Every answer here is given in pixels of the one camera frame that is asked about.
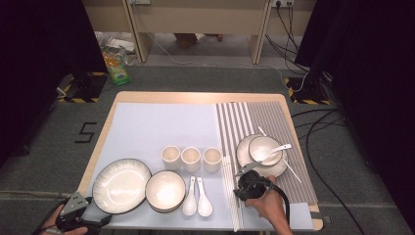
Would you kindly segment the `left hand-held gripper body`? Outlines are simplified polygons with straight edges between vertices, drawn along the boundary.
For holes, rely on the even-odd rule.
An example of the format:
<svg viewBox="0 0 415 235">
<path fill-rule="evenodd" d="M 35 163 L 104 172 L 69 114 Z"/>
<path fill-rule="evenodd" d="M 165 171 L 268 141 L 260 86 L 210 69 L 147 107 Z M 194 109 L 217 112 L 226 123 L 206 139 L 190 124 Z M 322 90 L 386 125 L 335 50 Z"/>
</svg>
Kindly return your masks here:
<svg viewBox="0 0 415 235">
<path fill-rule="evenodd" d="M 76 228 L 86 227 L 88 234 L 97 234 L 98 228 L 92 221 L 84 220 L 83 213 L 89 206 L 89 202 L 79 193 L 75 192 L 66 201 L 56 219 L 56 226 L 61 232 L 72 231 Z"/>
</svg>

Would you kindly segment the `bundle of white chopsticks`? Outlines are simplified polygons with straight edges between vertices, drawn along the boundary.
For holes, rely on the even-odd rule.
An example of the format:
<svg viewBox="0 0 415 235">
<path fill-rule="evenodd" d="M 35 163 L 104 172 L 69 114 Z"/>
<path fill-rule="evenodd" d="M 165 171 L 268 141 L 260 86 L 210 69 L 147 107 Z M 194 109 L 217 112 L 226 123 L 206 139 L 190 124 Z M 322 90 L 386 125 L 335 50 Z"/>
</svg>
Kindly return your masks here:
<svg viewBox="0 0 415 235">
<path fill-rule="evenodd" d="M 243 228 L 243 223 L 240 218 L 240 210 L 238 208 L 238 198 L 235 196 L 234 190 L 234 175 L 232 174 L 232 163 L 229 156 L 225 156 L 222 160 L 223 180 L 225 184 L 225 194 L 228 200 L 228 206 L 231 213 L 231 220 L 233 230 L 235 232 Z"/>
</svg>

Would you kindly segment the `white plate black rim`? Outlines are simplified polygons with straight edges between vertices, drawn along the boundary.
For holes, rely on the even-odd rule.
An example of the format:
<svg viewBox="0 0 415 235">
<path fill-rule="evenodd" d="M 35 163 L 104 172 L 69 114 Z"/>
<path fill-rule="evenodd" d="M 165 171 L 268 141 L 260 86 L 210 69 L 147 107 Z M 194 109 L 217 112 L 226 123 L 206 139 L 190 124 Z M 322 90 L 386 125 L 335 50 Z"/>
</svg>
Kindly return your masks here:
<svg viewBox="0 0 415 235">
<path fill-rule="evenodd" d="M 288 154 L 286 150 L 273 153 L 268 160 L 260 156 L 257 151 L 262 149 L 274 149 L 280 147 L 281 143 L 272 137 L 253 134 L 245 137 L 237 146 L 236 155 L 240 166 L 251 163 L 261 164 L 254 168 L 261 176 L 281 175 L 287 168 Z"/>
<path fill-rule="evenodd" d="M 145 189 L 152 174 L 136 159 L 121 159 L 108 164 L 96 177 L 92 197 L 103 212 L 131 212 L 146 199 Z"/>
</svg>

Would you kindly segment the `white ceramic spoon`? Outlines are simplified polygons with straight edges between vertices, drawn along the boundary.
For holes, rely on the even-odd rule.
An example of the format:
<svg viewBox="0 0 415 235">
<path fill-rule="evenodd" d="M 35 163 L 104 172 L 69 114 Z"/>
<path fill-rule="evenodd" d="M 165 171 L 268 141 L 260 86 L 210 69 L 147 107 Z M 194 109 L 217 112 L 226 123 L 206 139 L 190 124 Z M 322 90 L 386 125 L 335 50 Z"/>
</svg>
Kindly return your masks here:
<svg viewBox="0 0 415 235">
<path fill-rule="evenodd" d="M 193 215 L 197 210 L 197 202 L 195 198 L 195 182 L 196 177 L 191 176 L 188 195 L 182 205 L 182 212 L 187 216 Z"/>
<path fill-rule="evenodd" d="M 273 149 L 267 149 L 267 148 L 259 149 L 259 150 L 254 152 L 254 157 L 255 157 L 255 160 L 257 162 L 263 163 L 272 154 L 274 154 L 276 152 L 279 152 L 279 151 L 282 151 L 282 150 L 291 149 L 291 148 L 292 148 L 291 144 L 285 144 L 285 145 L 282 145 L 282 146 L 279 146 L 279 147 L 276 147 L 276 148 L 273 148 Z"/>
<path fill-rule="evenodd" d="M 200 216 L 208 217 L 213 211 L 212 204 L 206 195 L 204 182 L 201 177 L 197 178 L 197 183 L 199 187 L 198 213 Z"/>
</svg>

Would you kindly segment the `single white chopstick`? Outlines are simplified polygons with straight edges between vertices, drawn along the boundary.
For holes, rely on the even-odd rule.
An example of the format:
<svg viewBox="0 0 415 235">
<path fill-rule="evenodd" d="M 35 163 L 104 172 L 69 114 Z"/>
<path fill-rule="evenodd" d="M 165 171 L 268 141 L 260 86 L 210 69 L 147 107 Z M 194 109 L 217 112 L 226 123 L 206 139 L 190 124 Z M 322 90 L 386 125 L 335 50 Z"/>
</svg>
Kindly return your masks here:
<svg viewBox="0 0 415 235">
<path fill-rule="evenodd" d="M 263 129 L 260 126 L 258 127 L 258 130 L 261 133 L 261 136 L 270 137 L 263 131 Z M 291 174 L 294 176 L 294 178 L 298 182 L 301 182 L 299 176 L 294 172 L 294 170 L 292 169 L 292 167 L 288 163 L 288 153 L 287 153 L 288 150 L 289 149 L 282 150 L 283 151 L 283 157 L 282 157 L 282 160 L 278 164 L 275 164 L 275 165 L 272 165 L 272 166 L 265 166 L 265 165 L 262 165 L 261 163 L 259 163 L 259 168 L 261 170 L 267 170 L 268 175 L 273 174 L 275 176 L 280 176 L 283 172 L 285 172 L 288 169 L 291 172 Z"/>
</svg>

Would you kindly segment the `white bowl black rim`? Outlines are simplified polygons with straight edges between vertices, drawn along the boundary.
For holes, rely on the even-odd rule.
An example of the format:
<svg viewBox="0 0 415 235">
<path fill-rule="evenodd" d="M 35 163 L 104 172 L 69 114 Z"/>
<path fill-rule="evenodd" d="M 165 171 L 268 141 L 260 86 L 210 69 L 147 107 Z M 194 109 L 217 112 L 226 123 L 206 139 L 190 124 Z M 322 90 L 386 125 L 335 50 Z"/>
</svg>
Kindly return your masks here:
<svg viewBox="0 0 415 235">
<path fill-rule="evenodd" d="M 178 205 L 176 205 L 176 206 L 174 206 L 173 208 L 170 208 L 170 209 L 160 209 L 160 208 L 157 208 L 157 207 L 151 205 L 150 203 L 149 203 L 149 205 L 150 205 L 150 208 L 152 210 L 154 210 L 155 212 L 167 213 L 167 212 L 174 212 L 175 210 L 179 209 L 180 206 L 182 205 L 182 203 L 180 203 L 180 204 L 178 204 Z"/>
<path fill-rule="evenodd" d="M 255 151 L 259 149 L 264 149 L 264 148 L 273 149 L 279 146 L 281 146 L 281 144 L 271 137 L 266 137 L 266 136 L 255 137 L 249 144 L 249 154 L 251 158 L 256 162 L 255 157 L 254 157 Z M 282 157 L 283 157 L 283 151 L 279 151 L 279 152 L 272 154 L 268 159 L 266 159 L 261 164 L 265 166 L 276 165 L 282 160 Z"/>
<path fill-rule="evenodd" d="M 185 182 L 174 171 L 164 170 L 157 172 L 149 179 L 146 185 L 148 203 L 160 209 L 170 209 L 182 203 L 185 194 Z"/>
</svg>

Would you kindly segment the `person's right hand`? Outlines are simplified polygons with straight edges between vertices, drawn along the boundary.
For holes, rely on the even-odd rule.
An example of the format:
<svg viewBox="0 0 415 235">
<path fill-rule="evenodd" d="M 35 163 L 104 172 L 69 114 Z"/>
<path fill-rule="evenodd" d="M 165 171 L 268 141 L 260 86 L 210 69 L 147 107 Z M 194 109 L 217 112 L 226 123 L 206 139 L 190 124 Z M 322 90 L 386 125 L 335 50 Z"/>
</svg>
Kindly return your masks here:
<svg viewBox="0 0 415 235">
<path fill-rule="evenodd" d="M 254 207 L 259 217 L 267 219 L 273 226 L 281 225 L 285 219 L 283 199 L 274 189 L 266 190 L 257 199 L 247 199 L 247 207 Z"/>
</svg>

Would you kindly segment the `person's left hand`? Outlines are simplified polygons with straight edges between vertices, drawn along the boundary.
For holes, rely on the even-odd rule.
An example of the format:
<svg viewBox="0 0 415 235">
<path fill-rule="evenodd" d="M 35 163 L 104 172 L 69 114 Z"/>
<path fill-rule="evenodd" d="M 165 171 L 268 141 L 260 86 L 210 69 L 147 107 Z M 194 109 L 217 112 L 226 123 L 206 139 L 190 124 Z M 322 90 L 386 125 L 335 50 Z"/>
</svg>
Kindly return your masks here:
<svg viewBox="0 0 415 235">
<path fill-rule="evenodd" d="M 63 205 L 59 205 L 54 212 L 46 219 L 46 221 L 41 225 L 42 232 L 40 235 L 85 235 L 88 232 L 87 227 L 79 227 L 71 231 L 66 231 L 63 234 L 56 234 L 47 232 L 47 229 L 51 230 L 56 227 L 56 219 L 63 209 Z"/>
</svg>

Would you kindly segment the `white ceramic cup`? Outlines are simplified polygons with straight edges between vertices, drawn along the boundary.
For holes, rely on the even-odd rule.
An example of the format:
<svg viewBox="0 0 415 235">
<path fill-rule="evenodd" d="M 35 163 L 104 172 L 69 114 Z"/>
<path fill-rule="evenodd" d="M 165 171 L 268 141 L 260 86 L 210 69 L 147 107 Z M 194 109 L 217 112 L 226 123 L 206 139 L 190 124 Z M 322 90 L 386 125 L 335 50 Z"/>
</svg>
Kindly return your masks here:
<svg viewBox="0 0 415 235">
<path fill-rule="evenodd" d="M 181 160 L 187 172 L 196 172 L 201 166 L 201 153 L 197 148 L 188 147 L 183 150 Z"/>
<path fill-rule="evenodd" d="M 204 151 L 204 168 L 208 172 L 216 172 L 220 169 L 222 153 L 216 148 L 207 148 Z"/>
<path fill-rule="evenodd" d="M 167 169 L 177 170 L 181 167 L 181 153 L 176 146 L 165 147 L 161 151 L 161 158 Z"/>
</svg>

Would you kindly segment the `grey tape piece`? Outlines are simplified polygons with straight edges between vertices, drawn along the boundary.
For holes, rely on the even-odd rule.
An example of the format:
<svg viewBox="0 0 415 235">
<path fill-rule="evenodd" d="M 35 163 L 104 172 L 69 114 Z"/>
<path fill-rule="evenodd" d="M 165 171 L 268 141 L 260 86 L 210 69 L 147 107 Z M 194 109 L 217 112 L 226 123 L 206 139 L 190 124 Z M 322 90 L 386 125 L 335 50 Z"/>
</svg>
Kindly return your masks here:
<svg viewBox="0 0 415 235">
<path fill-rule="evenodd" d="M 324 215 L 322 212 L 320 211 L 311 211 L 310 212 L 311 218 L 312 219 L 320 219 L 322 220 L 324 223 L 331 223 L 331 217 L 328 215 Z"/>
</svg>

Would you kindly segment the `black stand base striped tape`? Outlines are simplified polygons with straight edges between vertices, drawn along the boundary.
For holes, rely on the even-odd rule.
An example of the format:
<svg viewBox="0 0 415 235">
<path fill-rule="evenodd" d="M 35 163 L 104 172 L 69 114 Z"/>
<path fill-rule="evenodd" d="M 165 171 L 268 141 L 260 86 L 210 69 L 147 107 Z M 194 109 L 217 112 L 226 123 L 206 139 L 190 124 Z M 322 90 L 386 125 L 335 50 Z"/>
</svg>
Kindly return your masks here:
<svg viewBox="0 0 415 235">
<path fill-rule="evenodd" d="M 107 79 L 104 72 L 89 72 L 84 79 L 68 74 L 56 88 L 57 100 L 75 104 L 97 103 Z"/>
<path fill-rule="evenodd" d="M 329 105 L 328 98 L 319 81 L 309 82 L 306 74 L 302 77 L 287 77 L 284 84 L 288 89 L 290 100 L 295 104 Z"/>
</svg>

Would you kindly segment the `green orange snack bag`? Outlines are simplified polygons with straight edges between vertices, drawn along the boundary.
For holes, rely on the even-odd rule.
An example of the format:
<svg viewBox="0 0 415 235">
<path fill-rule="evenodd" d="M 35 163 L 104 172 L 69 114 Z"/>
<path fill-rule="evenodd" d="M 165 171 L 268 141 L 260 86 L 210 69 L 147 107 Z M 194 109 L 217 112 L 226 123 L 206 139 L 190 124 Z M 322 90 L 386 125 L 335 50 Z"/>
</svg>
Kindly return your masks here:
<svg viewBox="0 0 415 235">
<path fill-rule="evenodd" d="M 125 62 L 120 55 L 107 48 L 102 50 L 102 55 L 107 66 L 108 74 L 112 79 L 114 86 L 120 86 L 131 81 L 131 78 L 125 68 Z"/>
</svg>

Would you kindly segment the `black curtain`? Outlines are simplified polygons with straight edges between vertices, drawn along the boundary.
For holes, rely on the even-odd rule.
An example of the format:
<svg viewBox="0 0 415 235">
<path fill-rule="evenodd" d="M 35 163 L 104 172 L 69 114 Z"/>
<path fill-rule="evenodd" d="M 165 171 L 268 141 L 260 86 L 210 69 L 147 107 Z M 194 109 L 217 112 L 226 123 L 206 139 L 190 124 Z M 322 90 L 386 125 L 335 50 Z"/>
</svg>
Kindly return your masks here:
<svg viewBox="0 0 415 235">
<path fill-rule="evenodd" d="M 415 232 L 415 0 L 316 0 L 297 63 L 327 72 L 365 157 Z"/>
<path fill-rule="evenodd" d="M 0 166 L 66 75 L 106 70 L 82 0 L 0 0 Z"/>
</svg>

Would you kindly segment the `brown cardboard box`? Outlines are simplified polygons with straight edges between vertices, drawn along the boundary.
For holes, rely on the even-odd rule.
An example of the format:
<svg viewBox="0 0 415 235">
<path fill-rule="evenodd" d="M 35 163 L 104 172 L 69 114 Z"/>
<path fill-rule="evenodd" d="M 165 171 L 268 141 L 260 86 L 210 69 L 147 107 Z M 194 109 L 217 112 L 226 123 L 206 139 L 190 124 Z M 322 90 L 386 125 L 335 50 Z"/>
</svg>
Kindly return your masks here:
<svg viewBox="0 0 415 235">
<path fill-rule="evenodd" d="M 201 33 L 175 33 L 177 45 L 186 49 L 200 42 L 205 36 Z"/>
</svg>

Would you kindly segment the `beige wooden desk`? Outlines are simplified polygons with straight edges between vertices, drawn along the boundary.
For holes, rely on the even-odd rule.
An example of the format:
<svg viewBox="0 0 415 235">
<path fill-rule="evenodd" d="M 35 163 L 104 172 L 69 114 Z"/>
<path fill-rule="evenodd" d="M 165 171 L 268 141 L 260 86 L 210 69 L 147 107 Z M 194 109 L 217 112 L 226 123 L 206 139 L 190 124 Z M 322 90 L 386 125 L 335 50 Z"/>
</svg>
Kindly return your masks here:
<svg viewBox="0 0 415 235">
<path fill-rule="evenodd" d="M 317 0 L 295 0 L 290 8 L 273 8 L 271 0 L 81 0 L 96 31 L 129 32 L 140 63 L 147 61 L 156 33 L 246 35 L 252 62 L 260 60 L 264 37 L 288 28 L 304 35 Z"/>
</svg>

